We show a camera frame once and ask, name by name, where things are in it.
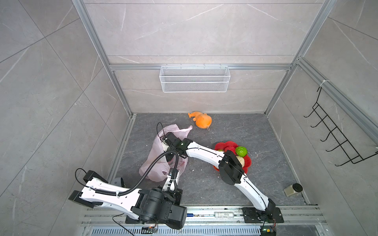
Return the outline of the red flower-shaped plate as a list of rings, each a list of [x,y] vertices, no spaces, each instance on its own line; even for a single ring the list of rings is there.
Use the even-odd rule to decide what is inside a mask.
[[[230,150],[231,152],[233,152],[236,155],[236,158],[238,159],[239,163],[242,165],[243,171],[246,174],[248,173],[248,168],[251,167],[252,161],[248,156],[248,150],[245,147],[239,146],[235,142],[227,141],[225,143],[217,143],[215,145],[214,150],[224,152]]]

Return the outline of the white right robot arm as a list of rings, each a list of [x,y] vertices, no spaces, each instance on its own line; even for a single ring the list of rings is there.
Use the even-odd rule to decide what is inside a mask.
[[[218,168],[221,179],[238,188],[253,204],[253,207],[242,208],[246,223],[284,222],[281,210],[250,181],[232,151],[213,150],[187,138],[181,140],[171,132],[159,138],[164,150],[175,151],[183,157],[197,158]]]

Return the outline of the pink plastic bag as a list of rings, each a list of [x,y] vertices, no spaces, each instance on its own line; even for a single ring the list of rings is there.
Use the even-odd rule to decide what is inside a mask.
[[[167,134],[168,132],[172,132],[176,137],[180,138],[181,140],[188,137],[188,134],[193,129],[193,126],[190,125],[188,128],[180,129],[178,125],[172,124],[163,128],[158,129],[158,136],[155,137],[152,149],[147,157],[147,160],[143,163],[143,165],[139,169],[139,174],[142,176],[147,171],[148,167],[153,163],[153,161],[163,152],[166,151],[166,148],[163,147],[161,143],[161,137],[163,134]],[[169,171],[171,168],[174,167],[175,158],[173,158],[170,162],[166,160],[166,157],[162,157],[151,169],[149,174],[147,175],[147,179],[153,182],[162,182],[166,179]]]

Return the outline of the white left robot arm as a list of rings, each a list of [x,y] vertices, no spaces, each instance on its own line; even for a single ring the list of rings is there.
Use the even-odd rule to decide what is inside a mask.
[[[94,171],[88,171],[83,189],[75,190],[69,200],[85,207],[107,207],[127,216],[127,223],[165,224],[180,230],[187,218],[187,208],[180,205],[182,191],[164,192],[155,187],[150,190],[123,188],[109,184]]]

